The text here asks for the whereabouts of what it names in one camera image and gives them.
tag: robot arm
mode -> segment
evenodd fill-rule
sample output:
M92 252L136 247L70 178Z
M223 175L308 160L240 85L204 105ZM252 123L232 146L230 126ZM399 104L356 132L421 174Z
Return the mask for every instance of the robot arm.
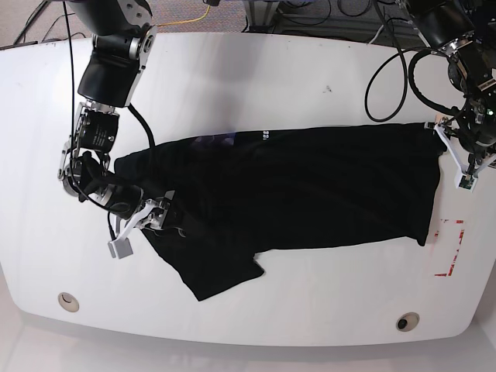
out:
M108 245L113 257L123 258L133 254L129 230L161 229L170 201L166 193L145 200L140 187L109 171L109 153L119 128L115 108L135 111L131 97L145 71L157 27L151 24L145 0L73 0L70 7L94 33L93 51L77 90L86 102L79 104L74 117L74 133L64 145L58 178L80 202L91 198L114 215L116 232L111 232ZM121 232L122 220L128 223Z
M459 129L450 128L451 122L445 121L437 124L436 132L458 165L456 186L473 190L478 174L494 161L496 153L496 80L492 69L472 39L474 25L453 0L398 0L398 4L408 13L425 43L449 57L449 78L467 97L461 110L445 108L425 98L415 85L413 70L430 52L419 52L413 57L408 72L412 90L432 109L456 118ZM469 153L468 165L462 163L450 142L454 133Z

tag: metal bracket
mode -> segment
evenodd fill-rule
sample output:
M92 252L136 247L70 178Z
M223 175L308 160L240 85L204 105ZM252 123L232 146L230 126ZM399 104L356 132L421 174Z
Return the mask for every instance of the metal bracket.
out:
M491 163L493 163L496 160L496 154L486 158L482 162L482 164L474 171L473 174L468 174L467 173L468 165L462 163L460 156L453 147L453 144L444 133L444 126L442 125L442 123L437 123L436 126L434 127L434 130L437 132L439 138L444 142L444 144L448 148L451 157L455 160L456 167L458 168L455 176L456 188L464 188L466 190L474 191L475 185L479 179L479 174L481 173L481 171L483 171L486 167L491 165Z
M145 71L146 68L146 62L148 61L148 56L150 55L150 51L152 49L152 45L157 38L157 32L158 32L158 27L157 26L151 26L147 31L146 34L139 40L139 42L135 45L136 48L136 57L139 59L139 70L138 74L136 75L136 78L134 79L133 85L131 86L131 89L129 90L129 94L127 95L126 99L126 107L131 104L131 97L133 96L133 93L136 89L136 86L140 82L141 77L143 76L143 72Z
M63 181L66 177L65 174L65 165L67 162L67 156L70 153L71 150L71 136L74 136L74 145L75 148L73 149L73 158L77 158L79 156L79 143L78 143L78 133L81 128L81 113L83 111L84 104L82 102L79 103L79 106L77 107L77 111L75 112L74 115L74 130L76 131L75 133L71 133L69 136L69 140L64 144L64 147L62 148L62 155L60 157L60 165L59 169L57 171L57 178L59 181Z
M122 219L117 215L113 215L115 233L117 235L115 240L108 242L108 248L110 249L112 258L117 257L121 260L122 258L131 256L133 254L133 248L131 247L131 242L129 241L127 236L131 233L131 230L140 223L142 219L148 217L153 209L157 208L158 206L159 205L156 201L148 199L145 203L144 208L135 213L133 217L131 217L131 219L126 223L123 231L120 231Z

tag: gray floor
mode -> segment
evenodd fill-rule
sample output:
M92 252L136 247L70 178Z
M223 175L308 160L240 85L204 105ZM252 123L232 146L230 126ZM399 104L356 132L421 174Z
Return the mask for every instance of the gray floor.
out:
M343 0L342 7L345 12L351 14L360 12L367 7L369 0ZM40 0L2 0L0 2L0 46L11 44L19 34L25 21L31 12L40 3ZM202 15L205 4L202 0L149 0L153 11L155 23L172 22L181 19L191 19ZM337 0L331 0L332 15L344 15L338 10ZM382 7L390 16L401 16L396 5ZM328 0L315 0L310 6L302 9L283 8L285 12L292 12L313 16L321 19L327 16L329 11ZM35 22L27 33L26 41L41 41L47 33L50 25L62 15L62 4L51 3L48 9ZM374 9L361 17L363 19L377 19ZM83 33L89 37L91 33L75 16L70 17L71 32ZM243 3L238 0L222 0L219 7L212 8L208 16L200 22L189 23L178 26L167 26L160 28L161 32L240 32L245 26L245 11ZM46 35L47 39L64 39L67 37L63 19L55 24L52 31Z

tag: white table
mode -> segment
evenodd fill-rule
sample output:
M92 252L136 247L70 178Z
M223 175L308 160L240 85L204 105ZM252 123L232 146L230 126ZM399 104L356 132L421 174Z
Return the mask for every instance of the white table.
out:
M74 42L77 81L90 52L90 40ZM393 53L297 36L160 34L133 104L158 143L236 130L371 124L363 93ZM0 67L0 262L23 311L147 336L275 346L436 339L470 323L496 258L496 171L485 171L471 194L454 188L454 162L441 157L443 177L425 247L404 238L270 251L258 258L263 277L197 302L140 231L130 236L135 254L113 260L105 213L81 205L57 181L71 120L67 44L0 52ZM418 68L418 85L431 99L462 103L444 60L431 57ZM391 112L401 92L399 61L387 71L372 91L375 115ZM146 148L139 123L120 112L114 159ZM395 121L432 121L434 115L410 92ZM448 273L461 228L452 275L435 276ZM59 306L61 292L79 300L79 312ZM407 312L419 313L420 323L399 332L396 321Z

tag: black t-shirt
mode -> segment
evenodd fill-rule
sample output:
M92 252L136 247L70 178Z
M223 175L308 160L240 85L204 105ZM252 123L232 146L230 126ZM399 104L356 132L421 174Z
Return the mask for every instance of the black t-shirt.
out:
M261 276L259 252L425 245L444 150L423 123L255 131L159 145L144 179L149 150L115 172L175 191L165 230L143 234L201 301Z

